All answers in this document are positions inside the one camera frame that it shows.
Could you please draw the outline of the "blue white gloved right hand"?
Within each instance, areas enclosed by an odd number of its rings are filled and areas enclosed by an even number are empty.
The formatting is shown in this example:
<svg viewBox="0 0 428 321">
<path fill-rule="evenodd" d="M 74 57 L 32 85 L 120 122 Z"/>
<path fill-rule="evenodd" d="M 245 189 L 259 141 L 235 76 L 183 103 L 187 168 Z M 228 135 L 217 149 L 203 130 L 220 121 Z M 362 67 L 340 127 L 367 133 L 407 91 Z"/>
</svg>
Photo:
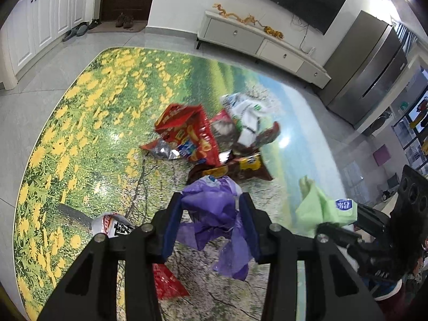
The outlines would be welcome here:
<svg viewBox="0 0 428 321">
<path fill-rule="evenodd" d="M 405 276 L 405 273 L 387 275 L 383 271 L 367 273 L 362 267 L 358 268 L 358 274 L 375 301 L 384 301 L 397 294 L 403 287 Z"/>
</svg>

